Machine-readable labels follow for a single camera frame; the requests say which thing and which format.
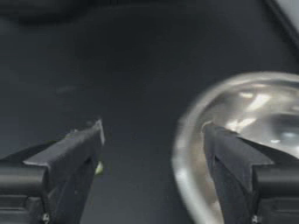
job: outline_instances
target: dark table surface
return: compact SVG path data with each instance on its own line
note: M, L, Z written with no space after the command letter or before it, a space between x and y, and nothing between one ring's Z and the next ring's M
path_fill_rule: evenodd
M216 81L298 73L259 0L93 8L75 21L0 26L1 157L104 120L104 174L81 223L192 223L173 182L177 119Z

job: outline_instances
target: small green object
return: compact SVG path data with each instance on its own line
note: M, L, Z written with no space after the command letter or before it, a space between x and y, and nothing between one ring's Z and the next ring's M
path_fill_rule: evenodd
M104 170L104 165L101 164L101 162L97 163L97 169L96 169L96 175L99 175Z

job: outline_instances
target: black object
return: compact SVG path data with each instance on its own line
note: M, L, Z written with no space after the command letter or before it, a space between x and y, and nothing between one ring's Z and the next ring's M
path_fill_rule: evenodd
M0 223L80 223L100 131L96 124L0 161Z
M298 223L298 159L214 124L204 151L226 223Z

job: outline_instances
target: black surface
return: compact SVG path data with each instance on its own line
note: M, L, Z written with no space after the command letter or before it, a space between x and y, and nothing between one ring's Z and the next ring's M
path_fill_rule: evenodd
M96 8L45 27L3 23L1 155L101 116L105 171L81 223L192 223L171 169L177 119L232 74L298 73L288 41L258 0Z

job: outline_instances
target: screw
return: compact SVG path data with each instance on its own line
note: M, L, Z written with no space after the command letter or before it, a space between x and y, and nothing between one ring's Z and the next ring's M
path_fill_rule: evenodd
M259 216L254 215L252 224L258 224L258 223L262 223L262 218Z
M41 221L44 222L44 224L48 224L51 222L51 216L47 213L41 216Z

